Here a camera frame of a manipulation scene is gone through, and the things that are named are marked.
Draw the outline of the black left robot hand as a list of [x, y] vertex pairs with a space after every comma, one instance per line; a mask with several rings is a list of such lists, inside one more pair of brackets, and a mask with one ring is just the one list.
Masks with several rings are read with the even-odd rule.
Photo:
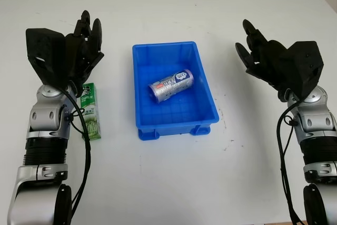
[[90, 25], [90, 14], [84, 10], [77, 21], [74, 33], [65, 37], [67, 78], [76, 94], [83, 93], [82, 85], [89, 78], [91, 71], [103, 58], [101, 52], [102, 26], [100, 20]]

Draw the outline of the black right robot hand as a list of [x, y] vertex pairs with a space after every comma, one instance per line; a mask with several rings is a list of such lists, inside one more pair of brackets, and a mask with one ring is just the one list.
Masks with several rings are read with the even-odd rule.
[[246, 67], [246, 73], [267, 82], [277, 90], [279, 100], [287, 102], [289, 91], [280, 67], [280, 55], [286, 48], [278, 41], [268, 41], [247, 19], [243, 20], [243, 29], [248, 49], [241, 43], [236, 43], [235, 49]]

